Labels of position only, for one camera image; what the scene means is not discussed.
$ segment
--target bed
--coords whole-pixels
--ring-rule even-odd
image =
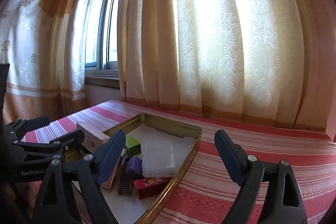
[[[143,112],[203,129],[199,151],[154,224],[220,224],[223,221],[239,187],[231,181],[214,146],[214,133],[219,129],[224,129],[247,154],[256,155],[260,160],[289,161],[301,188],[309,224],[318,223],[336,197],[336,146],[322,132],[243,124],[111,100],[28,132],[23,140],[48,143],[75,130],[76,121],[88,121],[105,130]],[[36,193],[39,183],[34,185]],[[250,224],[258,220],[266,190],[267,183],[263,183]]]

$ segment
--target plastic box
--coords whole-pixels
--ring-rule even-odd
[[[172,141],[148,142],[142,161],[145,178],[170,178],[175,175],[175,159]]]

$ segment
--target purple block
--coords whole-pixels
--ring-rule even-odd
[[[128,162],[126,174],[134,180],[143,179],[142,160],[137,156],[132,157]]]

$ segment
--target window frame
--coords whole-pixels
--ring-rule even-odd
[[[112,7],[114,0],[103,0],[100,18],[98,24],[98,41],[97,41],[97,61],[85,63],[85,83],[88,85],[101,85],[109,87],[119,87],[118,62],[108,61],[109,56],[109,40],[110,40],[110,21],[112,16]],[[105,21],[108,20],[107,30],[105,30]],[[104,53],[104,33],[106,36],[106,52]]]

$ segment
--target white box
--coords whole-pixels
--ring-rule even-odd
[[[77,129],[83,130],[85,138],[82,145],[91,153],[95,153],[100,145],[107,143],[110,139],[109,136],[88,122],[77,122]]]

